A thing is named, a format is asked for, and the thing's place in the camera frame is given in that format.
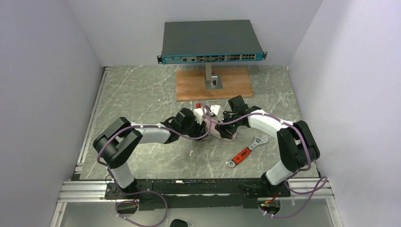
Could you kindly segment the wooden base board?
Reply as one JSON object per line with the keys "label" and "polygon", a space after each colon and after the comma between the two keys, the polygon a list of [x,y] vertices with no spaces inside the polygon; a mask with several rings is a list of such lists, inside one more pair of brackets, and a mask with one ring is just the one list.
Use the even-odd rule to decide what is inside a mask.
{"label": "wooden base board", "polygon": [[179,70],[176,72],[176,100],[209,100],[253,97],[246,68]]}

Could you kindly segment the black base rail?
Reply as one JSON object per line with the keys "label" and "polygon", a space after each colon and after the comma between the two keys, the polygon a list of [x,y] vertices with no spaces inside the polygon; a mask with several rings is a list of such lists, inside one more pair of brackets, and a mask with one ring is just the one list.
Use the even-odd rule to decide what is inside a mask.
{"label": "black base rail", "polygon": [[289,198],[282,184],[267,187],[260,178],[139,179],[132,192],[121,192],[115,183],[106,185],[105,199],[136,200],[140,211],[177,208],[242,207],[256,209],[263,200]]}

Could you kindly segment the red handled adjustable wrench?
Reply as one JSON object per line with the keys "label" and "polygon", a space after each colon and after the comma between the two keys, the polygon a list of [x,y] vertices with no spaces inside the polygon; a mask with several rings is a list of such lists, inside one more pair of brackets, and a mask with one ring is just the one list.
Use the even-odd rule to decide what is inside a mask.
{"label": "red handled adjustable wrench", "polygon": [[227,165],[230,168],[236,167],[238,164],[240,164],[245,158],[249,156],[249,154],[259,145],[266,144],[269,141],[269,137],[267,134],[258,136],[256,135],[253,142],[244,148],[241,152],[239,152],[236,156],[234,156],[228,163]]}

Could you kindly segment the grey network switch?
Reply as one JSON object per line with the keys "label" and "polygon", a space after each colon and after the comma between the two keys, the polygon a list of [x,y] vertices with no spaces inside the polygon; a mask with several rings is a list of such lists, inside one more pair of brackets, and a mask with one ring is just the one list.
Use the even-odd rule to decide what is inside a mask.
{"label": "grey network switch", "polygon": [[250,20],[166,22],[159,64],[262,61]]}

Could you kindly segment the aluminium frame rail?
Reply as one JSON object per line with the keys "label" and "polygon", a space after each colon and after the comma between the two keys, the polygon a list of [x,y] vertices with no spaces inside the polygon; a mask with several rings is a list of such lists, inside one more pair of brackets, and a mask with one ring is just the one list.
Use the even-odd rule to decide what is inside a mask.
{"label": "aluminium frame rail", "polygon": [[[98,115],[98,110],[99,110],[99,104],[102,101],[102,95],[104,93],[104,89],[107,83],[107,79],[108,79],[108,75],[111,72],[112,67],[110,66],[105,66],[103,67],[103,74],[101,76],[101,81],[100,81],[100,85],[99,88],[97,90],[97,94],[96,94],[96,98],[92,107],[92,111],[90,114],[90,119],[89,119],[89,123],[88,123],[88,127],[87,127],[87,131],[85,133],[85,137],[83,140],[83,144],[81,146],[81,150],[78,156],[78,160],[76,163],[76,167],[74,169],[74,173],[72,175],[72,177],[66,181],[67,183],[69,182],[78,182],[80,183],[80,175],[83,169],[83,165],[85,163],[86,160],[86,156],[87,156],[87,152],[88,152],[88,147],[90,145],[90,139],[92,138],[93,135],[93,130],[94,130],[94,125],[96,123],[96,118]],[[62,218],[64,215],[64,211],[66,209],[67,206],[67,202],[60,202],[58,201],[56,203],[56,208],[55,208],[55,212],[51,221],[50,226],[51,227],[60,227],[61,226],[61,222],[62,222]]]}

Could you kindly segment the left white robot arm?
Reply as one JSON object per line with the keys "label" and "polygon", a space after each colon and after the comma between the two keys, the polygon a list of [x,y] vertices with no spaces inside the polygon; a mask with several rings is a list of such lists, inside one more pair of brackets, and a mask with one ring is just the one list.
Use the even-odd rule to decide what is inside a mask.
{"label": "left white robot arm", "polygon": [[117,118],[93,141],[97,160],[104,165],[123,193],[137,192],[137,179],[133,175],[128,159],[140,144],[170,144],[180,137],[200,140],[209,130],[204,121],[197,121],[194,112],[182,108],[158,124],[138,124],[126,117]]}

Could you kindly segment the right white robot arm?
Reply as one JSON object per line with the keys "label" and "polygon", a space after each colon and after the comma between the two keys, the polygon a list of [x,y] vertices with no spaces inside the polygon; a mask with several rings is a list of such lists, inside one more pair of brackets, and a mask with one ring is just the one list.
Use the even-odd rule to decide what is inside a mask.
{"label": "right white robot arm", "polygon": [[305,121],[285,121],[260,107],[249,107],[242,96],[229,99],[228,104],[231,110],[224,111],[222,122],[215,126],[222,138],[230,139],[238,127],[246,126],[260,130],[278,142],[280,160],[261,176],[266,187],[273,188],[299,171],[309,170],[320,157],[319,148]]}

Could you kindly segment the metal stand bracket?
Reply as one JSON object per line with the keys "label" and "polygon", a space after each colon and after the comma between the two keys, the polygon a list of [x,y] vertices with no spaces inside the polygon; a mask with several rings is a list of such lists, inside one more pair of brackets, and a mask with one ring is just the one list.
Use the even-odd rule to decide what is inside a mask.
{"label": "metal stand bracket", "polygon": [[206,63],[205,65],[205,88],[207,90],[217,90],[223,88],[222,78],[218,74],[212,72],[211,63]]}

